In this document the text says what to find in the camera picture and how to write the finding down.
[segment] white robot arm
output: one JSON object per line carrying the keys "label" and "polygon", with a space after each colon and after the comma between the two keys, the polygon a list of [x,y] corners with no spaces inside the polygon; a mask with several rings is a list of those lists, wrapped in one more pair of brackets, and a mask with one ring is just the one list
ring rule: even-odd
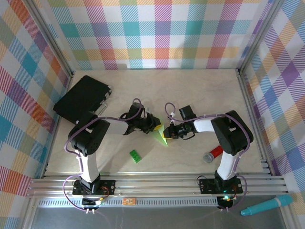
{"label": "white robot arm", "polygon": [[229,111],[227,116],[219,116],[213,118],[196,119],[190,106],[179,109],[183,123],[174,125],[172,122],[163,132],[163,137],[188,140],[199,132],[215,132],[219,144],[224,150],[220,166],[215,172],[215,179],[211,183],[216,185],[215,190],[219,193],[226,192],[231,189],[232,183],[240,182],[235,176],[236,161],[239,153],[246,149],[248,140],[240,126],[233,122],[229,117],[236,120],[247,132],[250,142],[253,142],[253,135],[250,129],[243,122],[236,111]]}
{"label": "white robot arm", "polygon": [[81,192],[98,194],[101,191],[101,186],[104,184],[100,180],[95,152],[106,133],[128,135],[135,129],[139,129],[147,134],[157,130],[160,126],[160,120],[151,113],[146,112],[140,103],[133,103],[129,111],[122,114],[120,119],[110,117],[106,120],[98,119],[96,114],[87,112],[69,133],[69,138],[76,134],[71,140],[71,145],[80,155],[80,158],[78,158],[82,168],[81,180],[75,182],[76,186],[74,186],[73,193],[76,194],[78,192],[79,195]]}

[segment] small orange label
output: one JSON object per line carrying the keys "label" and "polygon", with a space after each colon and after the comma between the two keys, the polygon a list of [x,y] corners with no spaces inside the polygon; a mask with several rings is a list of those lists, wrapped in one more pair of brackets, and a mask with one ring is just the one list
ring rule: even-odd
{"label": "small orange label", "polygon": [[123,205],[135,205],[136,198],[124,198],[122,204]]}

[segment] plaid fabric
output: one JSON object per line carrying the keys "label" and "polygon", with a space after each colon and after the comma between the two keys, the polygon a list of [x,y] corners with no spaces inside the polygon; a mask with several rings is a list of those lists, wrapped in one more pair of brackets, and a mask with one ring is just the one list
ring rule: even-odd
{"label": "plaid fabric", "polygon": [[305,1],[286,0],[245,71],[277,174],[294,192],[305,228]]}
{"label": "plaid fabric", "polygon": [[16,227],[53,138],[65,75],[21,0],[0,0],[0,228]]}
{"label": "plaid fabric", "polygon": [[237,68],[272,4],[49,0],[46,9],[36,2],[66,58],[81,70]]}

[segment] blue pen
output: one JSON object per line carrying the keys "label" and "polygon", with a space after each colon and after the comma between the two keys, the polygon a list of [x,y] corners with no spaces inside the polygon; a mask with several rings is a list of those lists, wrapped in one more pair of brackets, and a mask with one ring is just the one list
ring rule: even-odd
{"label": "blue pen", "polygon": [[293,200],[290,195],[281,195],[281,196],[277,196],[274,199],[265,201],[263,203],[253,205],[251,207],[247,207],[245,210],[241,211],[241,214],[242,216],[251,216],[259,212],[267,211],[280,206],[289,205],[292,202]]}

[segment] red cylinder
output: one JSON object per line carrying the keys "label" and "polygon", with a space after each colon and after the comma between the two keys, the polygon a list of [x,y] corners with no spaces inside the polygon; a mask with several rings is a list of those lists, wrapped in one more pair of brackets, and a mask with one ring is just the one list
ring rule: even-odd
{"label": "red cylinder", "polygon": [[220,154],[223,153],[223,149],[221,148],[221,146],[216,147],[215,149],[213,149],[210,153],[214,156],[214,158],[218,157]]}
{"label": "red cylinder", "polygon": [[214,160],[214,158],[218,157],[222,153],[223,153],[223,149],[221,148],[221,146],[218,146],[215,149],[213,149],[211,152],[205,153],[203,156],[203,160],[206,163],[211,163]]}

